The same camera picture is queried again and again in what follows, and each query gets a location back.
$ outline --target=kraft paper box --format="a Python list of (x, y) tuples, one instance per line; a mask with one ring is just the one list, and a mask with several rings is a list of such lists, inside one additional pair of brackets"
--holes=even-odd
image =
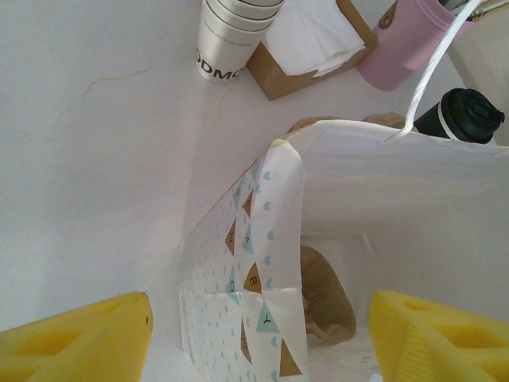
[(300, 76), (287, 76), (276, 60), (270, 55), (265, 45), (260, 43), (251, 59), (247, 62), (247, 68), (268, 100), (272, 101), (281, 98), (299, 89), (315, 84), (316, 82), (326, 80), (329, 77), (354, 68), (377, 45), (376, 35), (371, 31), (369, 26), (367, 26), (350, 0), (336, 0), (336, 3), (340, 11), (350, 21), (356, 32), (363, 39), (366, 47), (357, 52), (338, 69), (324, 76), (313, 78), (317, 71)]

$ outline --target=paper bag handle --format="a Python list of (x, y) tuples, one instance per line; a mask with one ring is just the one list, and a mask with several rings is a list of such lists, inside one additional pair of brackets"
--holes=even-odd
[[(412, 101), (410, 102), (408, 112), (406, 113), (405, 126), (396, 134), (393, 134), (388, 139), (386, 139), (386, 142), (400, 139), (408, 135), (412, 131), (412, 129), (414, 128), (415, 114), (417, 113), (419, 103), (421, 102), (421, 99), (424, 96), (424, 92), (426, 90), (426, 87), (428, 86), (429, 79), (433, 75), (433, 72), (437, 68), (438, 63), (440, 62), (445, 52), (447, 51), (447, 48), (453, 42), (453, 39), (460, 30), (461, 26), (464, 24), (464, 22), (467, 20), (470, 14), (474, 11), (475, 8), (477, 8), (477, 6), (482, 1), (483, 0), (470, 0), (465, 6), (465, 8), (457, 15), (456, 19), (453, 21), (447, 32), (445, 32), (444, 38), (442, 39), (442, 41), (440, 41), (440, 44), (438, 44), (437, 48), (433, 52), (433, 55), (429, 59), (426, 69), (424, 70), (424, 73), (422, 74), (422, 77), (419, 80), (417, 87), (415, 88), (414, 95), (412, 96)], [(509, 150), (503, 150), (493, 155), (499, 156), (508, 153)]]

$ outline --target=white table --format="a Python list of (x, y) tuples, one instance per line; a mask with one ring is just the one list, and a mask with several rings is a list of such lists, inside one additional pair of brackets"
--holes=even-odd
[[(390, 0), (355, 4), (374, 24)], [(198, 378), (180, 351), (178, 244), (301, 118), (404, 113), (353, 69), (269, 102), (196, 70), (199, 0), (0, 3), (0, 330), (131, 290), (155, 328), (144, 380)], [(462, 86), (448, 58), (421, 110)]]

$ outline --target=black bottle cap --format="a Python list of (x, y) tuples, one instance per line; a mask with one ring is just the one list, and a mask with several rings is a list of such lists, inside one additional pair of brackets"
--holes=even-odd
[(442, 98), (441, 110), (451, 132), (461, 141), (488, 143), (505, 114), (473, 89), (453, 89)]

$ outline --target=white napkin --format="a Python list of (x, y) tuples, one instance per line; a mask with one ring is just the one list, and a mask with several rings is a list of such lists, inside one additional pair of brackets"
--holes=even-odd
[(286, 75), (322, 76), (364, 47), (335, 0), (286, 0), (279, 13), (264, 43)]

